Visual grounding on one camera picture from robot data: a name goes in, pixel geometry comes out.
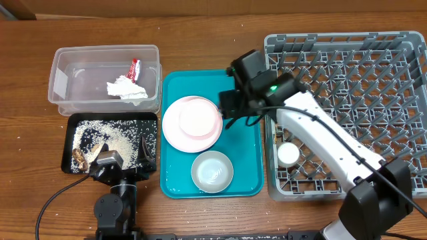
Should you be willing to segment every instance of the wood grain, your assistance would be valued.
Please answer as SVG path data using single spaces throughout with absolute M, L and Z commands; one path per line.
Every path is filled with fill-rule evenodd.
M 0 21 L 6 21 L 6 16 L 3 13 L 0 13 Z
M 35 18 L 37 20 L 70 20 L 70 19 L 93 19 L 93 18 L 99 18 L 99 17 L 87 17 L 87 16 L 76 16 L 76 15 L 54 15 L 54 14 L 36 13 Z
M 88 17 L 219 16 L 283 13 L 425 11 L 424 0 L 2 0 L 21 1 L 32 13 Z
M 35 15 L 29 10 L 26 3 L 21 0 L 0 0 L 0 5 L 12 13 L 14 17 L 20 20 L 35 20 Z
M 335 13 L 239 17 L 166 17 L 0 22 L 0 239 L 32 239 L 40 208 L 81 176 L 60 170 L 67 118 L 47 101 L 50 68 L 60 47 L 155 44 L 163 77 L 171 71 L 225 69 L 270 33 L 415 30 L 427 34 L 426 13 Z M 93 204 L 109 187 L 90 180 L 64 192 L 43 216 L 41 239 L 93 235 Z M 427 209 L 426 200 L 417 200 Z M 254 197 L 167 198 L 159 172 L 138 183 L 137 223 L 146 233 L 285 233 L 320 229 L 341 201 L 280 203 L 267 185 Z M 392 232 L 427 236 L 413 212 Z

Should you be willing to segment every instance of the white bowl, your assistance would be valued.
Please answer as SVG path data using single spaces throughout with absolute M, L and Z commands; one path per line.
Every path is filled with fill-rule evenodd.
M 219 193 L 226 189 L 232 182 L 233 174 L 232 162 L 219 151 L 206 151 L 198 155 L 191 167 L 194 184 L 206 193 Z

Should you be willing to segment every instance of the food scrap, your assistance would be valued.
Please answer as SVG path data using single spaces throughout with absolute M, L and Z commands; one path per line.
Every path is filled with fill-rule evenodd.
M 96 151 L 98 150 L 98 147 L 99 147 L 99 146 L 101 146 L 99 143 L 95 144 L 95 145 L 92 147 L 91 152 L 92 152 L 92 153 L 96 152 Z
M 87 170 L 87 161 L 83 152 L 80 149 L 73 149 L 73 158 L 79 164 L 79 170 L 86 171 Z

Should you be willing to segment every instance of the clear plastic container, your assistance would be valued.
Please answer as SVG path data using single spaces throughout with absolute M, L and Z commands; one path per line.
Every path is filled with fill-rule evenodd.
M 107 94 L 107 82 L 125 75 L 132 59 L 141 60 L 137 84 L 145 99 L 120 99 Z M 56 51 L 49 79 L 48 100 L 65 116 L 82 112 L 157 113 L 161 103 L 161 65 L 155 45 L 66 47 Z

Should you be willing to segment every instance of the wooden table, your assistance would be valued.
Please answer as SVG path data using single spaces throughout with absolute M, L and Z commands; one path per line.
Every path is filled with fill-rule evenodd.
M 270 33 L 415 30 L 427 35 L 427 13 L 335 13 L 239 17 L 163 17 L 0 23 L 0 240 L 33 239 L 40 208 L 81 176 L 60 169 L 67 118 L 47 100 L 50 68 L 60 47 L 155 44 L 163 78 L 171 71 L 225 69 Z M 52 202 L 41 239 L 93 236 L 93 204 L 106 185 L 85 181 Z M 426 200 L 417 200 L 427 209 Z M 283 203 L 267 183 L 255 197 L 173 200 L 159 172 L 138 183 L 137 224 L 146 233 L 177 235 L 285 233 L 320 229 L 337 218 L 341 201 Z M 414 212 L 390 231 L 426 237 Z

